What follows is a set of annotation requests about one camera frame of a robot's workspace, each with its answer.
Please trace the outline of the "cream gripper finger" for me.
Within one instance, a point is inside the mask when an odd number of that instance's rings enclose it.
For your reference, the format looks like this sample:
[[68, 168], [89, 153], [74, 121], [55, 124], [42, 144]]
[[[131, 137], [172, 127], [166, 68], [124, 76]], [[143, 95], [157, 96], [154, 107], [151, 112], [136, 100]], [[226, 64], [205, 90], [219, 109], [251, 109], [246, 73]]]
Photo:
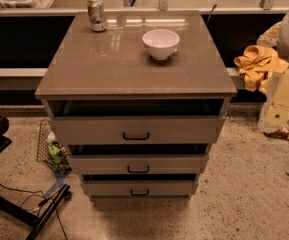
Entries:
[[289, 68], [283, 73], [274, 72], [267, 89], [259, 129], [265, 133], [274, 133], [289, 121]]

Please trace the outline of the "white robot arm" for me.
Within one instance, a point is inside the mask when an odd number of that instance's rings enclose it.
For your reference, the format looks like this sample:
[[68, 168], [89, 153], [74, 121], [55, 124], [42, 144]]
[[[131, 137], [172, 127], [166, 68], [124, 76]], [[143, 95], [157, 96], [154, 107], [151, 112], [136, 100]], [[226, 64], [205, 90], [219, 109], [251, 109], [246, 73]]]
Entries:
[[[289, 11], [281, 21], [277, 38], [278, 56], [289, 63]], [[259, 129], [266, 136], [288, 138], [289, 121], [289, 66], [283, 73], [274, 73], [269, 81], [267, 100], [264, 103]]]

